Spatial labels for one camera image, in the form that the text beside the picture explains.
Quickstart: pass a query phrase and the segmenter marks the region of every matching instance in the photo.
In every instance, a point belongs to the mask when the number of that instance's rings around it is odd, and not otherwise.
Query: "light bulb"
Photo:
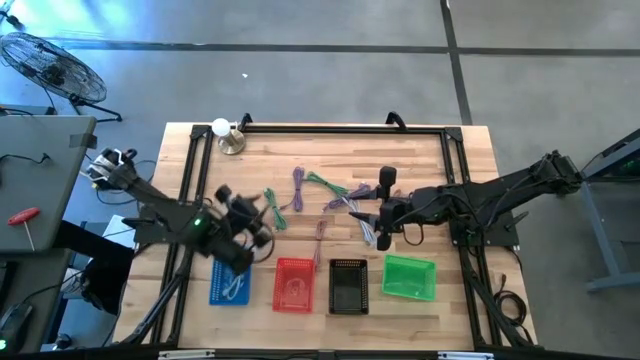
[[[217,118],[211,124],[211,128],[213,129],[213,133],[218,136],[227,136],[231,131],[231,125],[229,125],[229,121],[223,118]]]

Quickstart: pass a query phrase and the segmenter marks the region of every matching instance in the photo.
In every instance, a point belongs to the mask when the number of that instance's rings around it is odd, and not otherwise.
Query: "green basket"
[[[435,300],[436,264],[423,259],[385,256],[382,292],[412,299]]]

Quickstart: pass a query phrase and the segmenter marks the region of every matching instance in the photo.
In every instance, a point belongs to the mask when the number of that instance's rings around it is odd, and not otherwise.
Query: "wire bundle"
[[[300,191],[300,188],[302,187],[302,181],[304,180],[304,168],[301,168],[300,166],[296,166],[295,169],[293,169],[293,184],[296,187],[295,193],[293,194],[293,199],[291,199],[291,202],[288,203],[287,205],[281,206],[280,210],[284,210],[287,207],[289,207],[289,205],[293,204],[293,210],[295,210],[296,212],[300,212],[302,211],[302,192]]]
[[[343,198],[346,198],[347,200],[350,200],[356,196],[360,196],[360,195],[364,195],[366,193],[368,193],[369,191],[371,191],[371,186],[365,184],[365,183],[361,183],[360,186],[358,186],[358,189],[354,190],[353,192],[347,194],[344,197],[339,197],[337,199],[333,199],[331,201],[329,201],[329,203],[324,207],[324,209],[322,209],[322,211],[327,211],[327,209],[337,209],[341,206],[344,205],[348,205]]]
[[[360,206],[358,205],[357,201],[345,198],[341,198],[341,200],[346,203],[347,206],[349,206],[349,209],[351,209],[351,211],[360,212]],[[366,241],[369,246],[376,246],[376,244],[378,243],[378,238],[376,237],[376,233],[375,231],[373,231],[371,225],[363,220],[358,220],[358,222],[360,223],[360,228],[362,229],[364,241]]]
[[[276,231],[286,230],[287,229],[287,220],[282,216],[280,212],[280,208],[278,208],[278,203],[276,203],[276,193],[273,192],[273,189],[266,188],[264,189],[264,197],[267,199],[269,206],[273,209],[273,220],[275,223]]]
[[[316,265],[316,271],[320,269],[320,240],[322,240],[326,228],[327,222],[325,220],[318,221],[316,225],[316,251],[313,253],[313,263]]]
[[[236,276],[231,284],[222,290],[222,296],[227,300],[233,300],[238,295],[238,290],[244,285],[244,274]]]
[[[332,184],[327,180],[321,178],[318,174],[314,173],[313,171],[309,171],[309,174],[307,175],[307,178],[305,179],[305,181],[311,181],[317,184],[322,184],[328,187],[331,191],[333,191],[333,193],[336,194],[337,197],[345,196],[349,192],[349,190],[343,188],[342,186]]]
[[[525,304],[524,300],[522,300],[522,298],[518,296],[518,294],[514,293],[513,291],[504,289],[506,283],[507,275],[502,274],[500,290],[498,290],[498,292],[493,295],[493,300],[496,302],[496,305],[498,305],[498,308],[500,308],[500,312],[502,313],[502,315],[507,318],[511,325],[520,327],[524,332],[527,341],[530,344],[533,344],[533,339],[531,338],[531,334],[529,334],[529,330],[527,330],[527,328],[523,326],[524,321],[527,318],[527,305]],[[502,303],[505,300],[511,300],[518,309],[518,315],[516,317],[509,317],[504,313],[504,311],[502,311]]]

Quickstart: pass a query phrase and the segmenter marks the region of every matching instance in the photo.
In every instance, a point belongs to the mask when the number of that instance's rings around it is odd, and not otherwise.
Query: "plastic container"
[[[367,260],[331,259],[329,264],[329,313],[368,314]]]
[[[385,256],[382,292],[425,301],[435,300],[436,264],[424,259]]]
[[[312,259],[279,258],[273,288],[273,311],[311,313],[315,263]]]
[[[229,265],[213,261],[209,305],[247,305],[251,291],[251,268],[237,279]]]

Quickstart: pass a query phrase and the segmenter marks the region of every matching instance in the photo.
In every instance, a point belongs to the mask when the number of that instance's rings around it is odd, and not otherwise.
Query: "red handle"
[[[27,210],[23,210],[20,211],[19,213],[13,215],[12,217],[9,218],[9,225],[20,225],[22,223],[25,223],[31,219],[33,219],[34,217],[36,217],[38,214],[40,214],[40,209],[38,208],[30,208]]]

